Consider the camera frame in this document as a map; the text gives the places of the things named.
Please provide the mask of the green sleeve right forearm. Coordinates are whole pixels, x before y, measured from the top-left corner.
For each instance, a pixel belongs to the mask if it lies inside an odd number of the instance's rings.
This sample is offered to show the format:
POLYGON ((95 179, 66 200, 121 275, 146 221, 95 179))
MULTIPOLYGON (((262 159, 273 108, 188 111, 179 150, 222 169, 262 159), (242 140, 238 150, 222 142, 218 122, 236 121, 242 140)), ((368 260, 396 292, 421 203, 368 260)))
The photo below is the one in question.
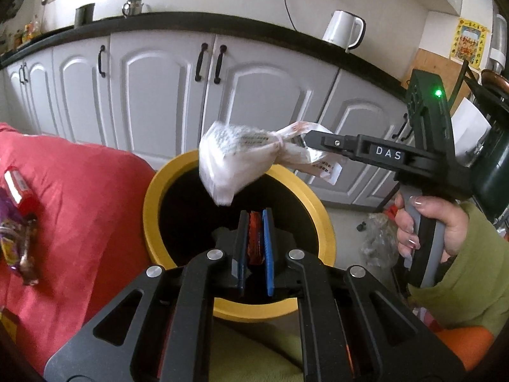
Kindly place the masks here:
POLYGON ((445 329, 479 326, 498 336, 508 320, 508 242, 474 204, 461 208, 469 225, 457 257, 436 285, 409 292, 445 329))

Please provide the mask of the right hand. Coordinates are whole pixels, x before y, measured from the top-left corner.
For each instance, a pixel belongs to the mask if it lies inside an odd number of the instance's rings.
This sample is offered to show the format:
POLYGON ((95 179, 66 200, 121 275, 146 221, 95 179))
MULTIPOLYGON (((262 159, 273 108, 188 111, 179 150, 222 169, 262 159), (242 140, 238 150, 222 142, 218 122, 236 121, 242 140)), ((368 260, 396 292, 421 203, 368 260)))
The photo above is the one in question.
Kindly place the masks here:
MULTIPOLYGON (((408 259, 413 251, 420 249, 420 242, 418 235, 414 232, 413 219, 405 210, 405 202, 399 192, 395 196, 394 203, 398 208, 395 217, 398 227, 397 249, 402 257, 408 259)), ((459 205, 440 197, 412 197, 411 203, 421 216, 434 218, 444 224, 444 250, 441 263, 456 256, 468 234, 468 214, 459 205)))

